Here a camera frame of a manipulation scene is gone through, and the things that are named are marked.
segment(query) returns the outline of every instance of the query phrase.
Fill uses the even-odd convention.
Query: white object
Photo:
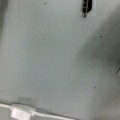
[[[39,113],[39,112],[36,112],[34,108],[27,105],[21,105],[21,104],[6,105],[6,104],[0,103],[0,107],[10,109],[11,117],[17,120],[30,120],[30,117],[34,115],[37,115],[40,117],[54,118],[59,120],[75,120],[72,118],[62,117],[58,115]]]

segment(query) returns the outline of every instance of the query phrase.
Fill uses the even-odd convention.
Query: wall surface
[[[86,19],[81,0],[1,4],[0,102],[78,119],[120,118],[119,0],[97,0]],[[9,115],[0,108],[0,119]]]

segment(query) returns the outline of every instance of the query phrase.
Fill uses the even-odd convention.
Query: white wall
[[[0,101],[78,119],[115,108],[119,4],[97,0],[95,15],[83,19],[81,0],[9,0],[1,13]]]

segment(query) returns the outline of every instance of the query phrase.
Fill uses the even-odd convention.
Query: gray surface
[[[96,15],[87,19],[81,18],[80,0],[5,4],[0,18],[1,102],[78,119],[97,117],[119,103],[119,0],[96,1]],[[3,113],[1,119],[10,119]]]

